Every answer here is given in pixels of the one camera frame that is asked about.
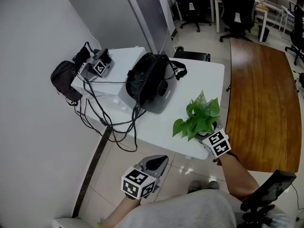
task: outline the white box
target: white box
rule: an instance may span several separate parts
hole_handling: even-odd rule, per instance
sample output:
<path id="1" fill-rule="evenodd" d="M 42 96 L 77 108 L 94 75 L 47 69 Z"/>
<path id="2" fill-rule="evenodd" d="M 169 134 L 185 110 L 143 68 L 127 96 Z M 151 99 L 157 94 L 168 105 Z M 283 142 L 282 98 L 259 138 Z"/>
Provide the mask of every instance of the white box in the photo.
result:
<path id="1" fill-rule="evenodd" d="M 125 82 L 129 70 L 132 70 L 145 54 L 146 50 L 143 47 L 109 50 L 110 58 L 114 64 L 108 75 L 104 78 L 95 77 L 92 81 L 98 83 L 90 83 L 97 100 L 103 107 L 132 114 L 135 100 L 127 93 L 125 84 L 100 82 Z M 84 90 L 84 83 L 78 77 L 75 77 L 71 86 L 91 102 L 94 101 L 93 97 Z M 85 86 L 86 90 L 90 91 L 89 86 L 87 84 Z"/>
<path id="2" fill-rule="evenodd" d="M 216 158 L 231 150 L 223 128 L 204 139 L 202 143 L 207 151 Z"/>
<path id="3" fill-rule="evenodd" d="M 139 200 L 154 191 L 156 181 L 157 178 L 131 166 L 122 176 L 121 190 Z"/>

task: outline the black bag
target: black bag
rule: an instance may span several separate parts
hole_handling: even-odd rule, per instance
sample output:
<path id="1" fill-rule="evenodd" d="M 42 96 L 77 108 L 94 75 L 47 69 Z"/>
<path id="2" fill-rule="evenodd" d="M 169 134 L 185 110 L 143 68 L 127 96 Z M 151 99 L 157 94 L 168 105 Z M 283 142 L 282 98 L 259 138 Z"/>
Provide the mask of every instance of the black bag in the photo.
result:
<path id="1" fill-rule="evenodd" d="M 71 84 L 76 76 L 75 65 L 69 61 L 61 62 L 51 75 L 52 84 L 58 92 L 62 93 L 72 103 L 69 105 L 78 105 L 78 101 L 82 97 L 77 90 L 71 87 Z"/>
<path id="2" fill-rule="evenodd" d="M 73 57 L 73 61 L 75 63 L 74 68 L 75 68 L 76 74 L 78 73 L 82 64 L 85 63 L 91 57 L 90 52 L 86 48 L 86 45 L 89 47 L 89 49 L 92 53 L 94 53 L 94 51 L 95 51 L 95 50 L 94 51 L 92 50 L 92 48 L 90 47 L 89 42 L 86 42 L 85 45 L 81 48 L 81 50 L 77 53 L 77 55 L 75 57 Z"/>

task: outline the power cord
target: power cord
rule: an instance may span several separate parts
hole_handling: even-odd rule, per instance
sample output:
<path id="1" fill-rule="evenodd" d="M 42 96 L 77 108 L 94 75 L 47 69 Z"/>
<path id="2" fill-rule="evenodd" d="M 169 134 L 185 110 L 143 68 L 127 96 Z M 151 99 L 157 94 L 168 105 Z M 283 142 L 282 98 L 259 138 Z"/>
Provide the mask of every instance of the power cord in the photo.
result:
<path id="1" fill-rule="evenodd" d="M 296 222 L 299 222 L 300 220 L 304 220 L 304 219 L 300 219 L 299 215 L 301 215 L 304 212 L 304 208 L 300 208 L 299 206 L 299 195 L 298 195 L 298 191 L 295 189 L 295 186 L 291 183 L 291 185 L 293 186 L 295 193 L 296 193 L 296 201 L 297 201 L 297 206 L 298 206 L 298 210 L 303 210 L 301 213 L 299 213 L 296 217 Z"/>
<path id="2" fill-rule="evenodd" d="M 135 106 L 134 106 L 134 108 L 133 108 L 133 112 L 132 112 L 132 116 L 131 116 L 131 120 L 130 120 L 130 121 L 123 122 L 123 123 L 113 123 L 111 117 L 105 112 L 105 110 L 104 110 L 103 107 L 100 105 L 99 101 L 97 100 L 96 95 L 95 95 L 95 93 L 94 93 L 94 91 L 93 91 L 93 89 L 92 89 L 92 86 L 91 86 L 90 82 L 89 82 L 87 79 L 85 79 L 85 80 L 83 81 L 83 84 L 84 84 L 84 90 L 85 90 L 89 95 L 91 95 L 91 96 L 95 99 L 95 101 L 96 101 L 98 107 L 100 108 L 100 110 L 102 111 L 102 114 L 103 114 L 103 118 L 102 118 L 101 116 L 99 116 L 98 113 L 95 111 L 95 109 L 92 107 L 91 102 L 87 99 L 87 100 L 86 100 L 86 103 L 85 103 L 86 106 L 85 106 L 85 112 L 84 112 L 84 117 L 85 117 L 85 119 L 82 118 L 82 110 L 81 110 L 81 109 L 82 109 L 82 102 L 80 101 L 80 107 L 79 107 L 80 114 L 78 114 L 78 113 L 76 112 L 76 108 L 75 108 L 75 113 L 76 113 L 78 116 L 80 116 L 81 121 L 84 123 L 84 125 L 85 125 L 86 127 L 90 128 L 90 129 L 95 130 L 98 134 L 100 134 L 101 136 L 103 136 L 98 130 L 96 130 L 96 129 L 92 126 L 92 124 L 90 124 L 89 120 L 88 120 L 87 117 L 86 117 L 86 107 L 87 107 L 87 103 L 89 103 L 89 105 L 90 105 L 92 111 L 93 111 L 94 114 L 98 117 L 98 119 L 100 120 L 100 122 L 101 122 L 104 126 L 107 126 L 107 127 L 109 127 L 109 128 L 112 130 L 112 132 L 113 132 L 113 137 L 114 137 L 114 141 L 111 140 L 111 139 L 109 139 L 109 138 L 107 138 L 107 139 L 108 139 L 109 141 L 113 142 L 113 143 L 116 143 L 120 149 L 122 149 L 122 150 L 124 150 L 124 151 L 126 151 L 126 152 L 136 152 L 138 146 L 137 146 L 137 141 L 136 141 L 137 132 L 136 132 L 136 127 L 135 127 L 135 122 L 136 122 L 136 120 L 137 120 L 139 117 L 141 117 L 146 111 L 143 111 L 142 113 L 140 113 L 141 110 L 142 110 L 142 108 L 141 108 L 141 106 L 139 105 L 139 103 L 136 103 Z M 118 131 L 118 130 L 114 129 L 114 126 L 122 125 L 122 124 L 127 124 L 127 123 L 130 123 L 130 125 L 129 125 L 129 127 L 127 128 L 127 130 L 124 131 L 124 132 Z M 127 150 L 127 149 L 123 148 L 122 146 L 120 146 L 120 145 L 119 145 L 119 142 L 122 142 L 122 141 L 126 138 L 127 134 L 128 134 L 132 129 L 134 129 L 134 144 L 135 144 L 135 150 Z M 116 138 L 115 133 L 121 133 L 121 134 L 124 134 L 124 136 L 123 136 L 122 139 L 118 140 L 118 139 Z"/>

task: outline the office chair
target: office chair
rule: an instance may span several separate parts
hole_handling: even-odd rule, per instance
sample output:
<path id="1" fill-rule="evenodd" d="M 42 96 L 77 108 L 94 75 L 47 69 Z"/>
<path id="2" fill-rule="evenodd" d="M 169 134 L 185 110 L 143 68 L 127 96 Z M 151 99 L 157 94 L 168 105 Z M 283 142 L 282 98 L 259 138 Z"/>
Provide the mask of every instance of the office chair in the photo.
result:
<path id="1" fill-rule="evenodd" d="M 252 41 L 245 37 L 245 30 L 249 30 L 255 24 L 255 0 L 222 0 L 224 12 L 222 19 L 229 28 L 225 28 L 225 32 L 231 34 L 221 36 L 219 41 L 223 42 L 223 38 L 242 38 L 247 41 Z"/>
<path id="2" fill-rule="evenodd" d="M 296 60 L 298 57 L 304 62 L 304 55 L 302 50 L 304 49 L 304 38 L 302 37 L 303 33 L 303 10 L 296 5 L 294 8 L 294 29 L 290 34 L 292 45 L 291 47 L 285 47 L 285 51 L 288 49 L 295 52 L 295 61 L 294 65 L 296 65 Z"/>
<path id="3" fill-rule="evenodd" d="M 211 22 L 203 18 L 206 13 L 208 0 L 177 0 L 177 2 L 181 16 L 183 20 L 186 21 L 180 28 L 183 28 L 184 25 L 194 23 L 198 28 L 197 32 L 200 32 L 199 22 L 208 23 L 211 26 Z"/>

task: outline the desk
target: desk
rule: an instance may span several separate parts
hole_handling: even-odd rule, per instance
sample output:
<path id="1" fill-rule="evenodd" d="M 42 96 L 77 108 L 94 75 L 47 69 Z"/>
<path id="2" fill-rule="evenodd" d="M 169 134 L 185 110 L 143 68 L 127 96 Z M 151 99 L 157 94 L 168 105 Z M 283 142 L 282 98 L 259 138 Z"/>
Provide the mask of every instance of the desk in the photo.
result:
<path id="1" fill-rule="evenodd" d="M 301 114 L 285 52 L 234 38 L 230 44 L 226 132 L 232 152 L 247 170 L 297 172 Z"/>
<path id="2" fill-rule="evenodd" d="M 283 33 L 282 33 L 282 38 L 283 38 L 283 36 L 284 36 L 284 34 L 285 34 L 285 30 L 286 30 L 286 25 L 287 25 L 287 21 L 288 21 L 288 16 L 294 18 L 294 15 L 289 11 L 289 9 L 288 9 L 287 7 L 285 7 L 285 6 L 283 6 L 283 5 L 281 5 L 281 7 L 282 7 L 282 10 L 281 10 L 282 16 L 281 16 L 279 31 L 280 31 L 280 29 L 281 29 L 282 20 L 283 20 L 283 17 L 284 17 L 284 18 L 285 18 L 285 25 L 284 25 L 284 29 L 283 29 Z"/>
<path id="3" fill-rule="evenodd" d="M 181 138 L 181 133 L 172 138 L 173 123 L 179 118 L 187 118 L 186 106 L 191 99 L 196 99 L 202 90 L 208 101 L 218 98 L 220 103 L 224 65 L 180 58 L 170 58 L 170 60 L 184 63 L 188 73 L 177 82 L 173 96 L 161 114 L 147 112 L 136 121 L 137 138 L 186 156 L 204 160 L 207 158 L 208 152 L 197 140 L 193 139 L 188 142 L 186 137 Z M 74 80 L 79 81 L 75 83 L 82 84 L 79 78 L 76 77 Z M 97 113 L 102 115 L 96 102 L 90 101 Z M 110 115 L 113 123 L 126 122 L 131 119 L 131 115 L 127 113 L 108 108 L 105 108 L 105 111 Z M 86 115 L 99 121 L 90 107 L 87 107 Z M 128 124 L 124 124 L 115 128 L 119 131 L 126 131 L 127 127 Z M 129 132 L 129 135 L 134 136 L 134 131 Z"/>
<path id="4" fill-rule="evenodd" d="M 216 21 L 217 21 L 217 33 L 219 33 L 219 4 L 222 2 L 222 0 L 214 0 L 215 3 L 215 14 L 216 14 Z M 267 15 L 269 9 L 266 6 L 262 6 L 257 4 L 256 6 L 256 11 L 263 12 L 264 13 L 264 18 L 263 18 L 263 26 L 262 26 L 262 31 L 261 31 L 261 36 L 259 38 L 259 42 L 262 42 L 263 36 L 264 36 L 264 31 L 266 27 L 266 21 L 267 21 Z"/>
<path id="5" fill-rule="evenodd" d="M 181 12 L 178 3 L 175 0 L 176 8 L 180 16 L 180 20 L 182 20 Z M 211 8 L 211 22 L 214 23 L 214 4 L 213 0 L 210 0 L 210 8 Z"/>

